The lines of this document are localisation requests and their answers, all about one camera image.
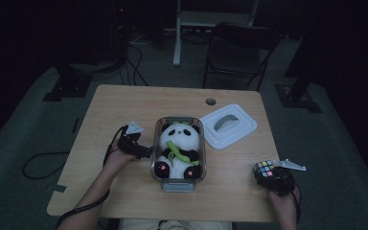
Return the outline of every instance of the black chair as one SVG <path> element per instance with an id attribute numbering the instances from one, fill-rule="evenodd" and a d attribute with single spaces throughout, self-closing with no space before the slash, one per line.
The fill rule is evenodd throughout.
<path id="1" fill-rule="evenodd" d="M 211 31 L 202 88 L 209 74 L 250 79 L 260 76 L 259 91 L 268 59 L 278 46 L 281 35 L 272 29 L 233 23 L 218 23 Z"/>

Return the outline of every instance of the gray carpet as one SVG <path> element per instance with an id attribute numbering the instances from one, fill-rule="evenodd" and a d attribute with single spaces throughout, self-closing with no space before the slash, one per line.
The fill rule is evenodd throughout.
<path id="1" fill-rule="evenodd" d="M 205 59 L 205 45 L 183 43 L 181 65 L 173 67 L 173 36 L 166 35 L 164 46 L 138 40 L 135 44 L 143 58 L 139 71 L 151 86 L 199 88 Z M 283 108 L 275 83 L 293 83 L 285 79 L 288 64 L 299 41 L 284 38 L 273 54 L 261 93 L 274 140 L 281 159 L 305 165 L 306 172 L 293 172 L 302 191 L 300 229 L 368 229 L 368 171 L 355 144 L 340 121 L 325 90 L 310 86 L 310 94 L 323 113 L 303 108 Z M 136 63 L 139 53 L 129 49 L 129 60 Z M 93 67 L 77 64 L 84 71 Z M 57 81 L 52 68 L 37 79 L 11 118 L 0 131 L 0 229 L 54 229 L 57 218 L 46 208 L 60 172 L 30 180 L 22 175 L 22 166 L 34 154 L 70 150 L 77 133 L 76 119 L 84 117 L 98 85 L 133 84 L 132 68 L 121 73 L 96 74 L 85 98 L 43 102 Z M 136 76 L 138 84 L 143 85 Z M 250 90 L 245 81 L 209 80 L 209 88 Z M 50 172 L 66 160 L 66 155 L 50 156 L 33 162 L 28 173 L 34 176 Z M 237 223 L 238 229 L 279 229 L 276 223 Z"/>

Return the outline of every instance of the panda's ear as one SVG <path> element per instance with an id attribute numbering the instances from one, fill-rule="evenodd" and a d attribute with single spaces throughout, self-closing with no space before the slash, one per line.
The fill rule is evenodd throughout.
<path id="1" fill-rule="evenodd" d="M 161 132 L 164 132 L 171 124 L 164 124 L 162 127 L 161 127 Z"/>
<path id="2" fill-rule="evenodd" d="M 199 127 L 196 125 L 192 125 L 192 127 L 195 129 L 195 131 L 199 134 Z"/>

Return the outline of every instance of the panda's head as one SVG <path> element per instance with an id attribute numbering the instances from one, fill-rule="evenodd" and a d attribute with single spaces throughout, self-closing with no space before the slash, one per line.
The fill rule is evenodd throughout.
<path id="1" fill-rule="evenodd" d="M 199 149 L 199 128 L 186 124 L 164 125 L 160 135 L 159 145 L 165 150 L 167 141 L 172 141 L 181 150 Z"/>

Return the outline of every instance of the dark background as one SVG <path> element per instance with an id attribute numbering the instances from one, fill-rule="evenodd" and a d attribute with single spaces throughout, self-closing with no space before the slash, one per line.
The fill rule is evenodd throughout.
<path id="1" fill-rule="evenodd" d="M 184 2 L 185 10 L 230 12 L 243 12 L 248 3 Z M 0 128 L 48 68 L 114 58 L 112 28 L 119 25 L 162 43 L 163 29 L 174 27 L 175 9 L 167 0 L 0 1 Z M 303 37 L 285 77 L 327 90 L 368 166 L 368 1 L 264 0 L 255 25 Z"/>

